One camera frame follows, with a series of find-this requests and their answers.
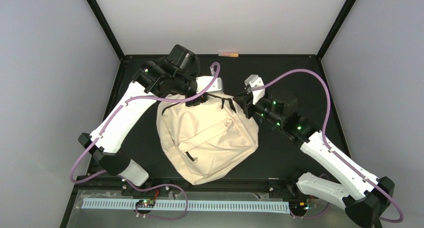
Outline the beige canvas backpack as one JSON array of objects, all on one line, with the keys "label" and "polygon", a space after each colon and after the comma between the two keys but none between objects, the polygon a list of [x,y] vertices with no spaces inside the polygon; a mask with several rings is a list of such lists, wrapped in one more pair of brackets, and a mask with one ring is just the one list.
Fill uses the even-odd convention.
[{"label": "beige canvas backpack", "polygon": [[219,92],[197,106],[160,102],[156,128],[164,154],[192,185],[223,178],[259,147],[254,118]]}]

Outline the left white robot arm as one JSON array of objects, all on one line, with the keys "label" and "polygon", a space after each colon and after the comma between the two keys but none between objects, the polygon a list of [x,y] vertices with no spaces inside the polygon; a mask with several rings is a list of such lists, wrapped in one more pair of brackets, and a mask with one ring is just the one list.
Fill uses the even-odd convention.
[{"label": "left white robot arm", "polygon": [[[193,65],[200,65],[199,57],[179,44],[167,56],[143,63],[106,119],[92,132],[79,136],[84,151],[72,166],[70,181],[80,184],[108,173],[136,186],[146,182],[148,172],[121,151],[122,143],[140,117],[157,101],[191,105],[205,99],[206,93],[215,88],[220,66],[212,65],[211,75],[202,76],[199,69],[190,71]],[[103,170],[76,180],[75,169],[87,154],[91,154]]]}]

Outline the orange highlighter pen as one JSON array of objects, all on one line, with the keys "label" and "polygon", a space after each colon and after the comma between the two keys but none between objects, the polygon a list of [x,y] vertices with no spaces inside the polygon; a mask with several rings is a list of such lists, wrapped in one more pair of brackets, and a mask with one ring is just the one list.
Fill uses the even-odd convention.
[{"label": "orange highlighter pen", "polygon": [[235,53],[235,52],[219,52],[218,56],[221,56],[221,57],[239,57],[239,54]]}]

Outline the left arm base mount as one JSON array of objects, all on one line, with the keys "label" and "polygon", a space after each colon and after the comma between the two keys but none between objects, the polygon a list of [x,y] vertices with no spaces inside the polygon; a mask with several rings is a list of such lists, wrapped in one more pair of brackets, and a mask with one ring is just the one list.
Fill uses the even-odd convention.
[{"label": "left arm base mount", "polygon": [[[149,178],[145,183],[143,183],[141,186],[137,186],[137,188],[146,190],[151,187],[155,187],[161,184],[169,184],[169,179],[156,179],[156,178]],[[121,195],[127,196],[127,197],[133,197],[133,198],[148,198],[152,199],[154,197],[167,197],[168,194],[172,191],[172,188],[170,186],[163,186],[160,188],[155,188],[153,190],[140,192],[135,190],[131,185],[129,185],[127,182],[124,183],[125,189],[122,188]]]}]

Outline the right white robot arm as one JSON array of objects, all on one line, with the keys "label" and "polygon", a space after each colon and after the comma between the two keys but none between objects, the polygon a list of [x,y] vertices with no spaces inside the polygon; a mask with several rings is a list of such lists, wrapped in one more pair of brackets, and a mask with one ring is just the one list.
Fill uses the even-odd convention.
[{"label": "right white robot arm", "polygon": [[336,145],[327,140],[322,131],[297,111],[298,100],[288,93],[270,100],[264,96],[244,93],[234,101],[247,118],[258,115],[273,123],[302,152],[316,160],[337,182],[304,173],[285,183],[285,192],[293,198],[312,195],[336,205],[361,228],[371,228],[391,204],[394,182],[387,176],[377,177],[362,168]]}]

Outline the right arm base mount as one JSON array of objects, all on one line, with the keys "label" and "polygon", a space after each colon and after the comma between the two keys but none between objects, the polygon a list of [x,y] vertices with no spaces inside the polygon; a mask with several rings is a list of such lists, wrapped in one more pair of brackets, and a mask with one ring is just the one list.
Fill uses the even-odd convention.
[{"label": "right arm base mount", "polygon": [[301,193],[296,183],[292,180],[269,180],[268,194],[270,198],[289,202],[303,202],[311,198],[317,199],[317,197]]}]

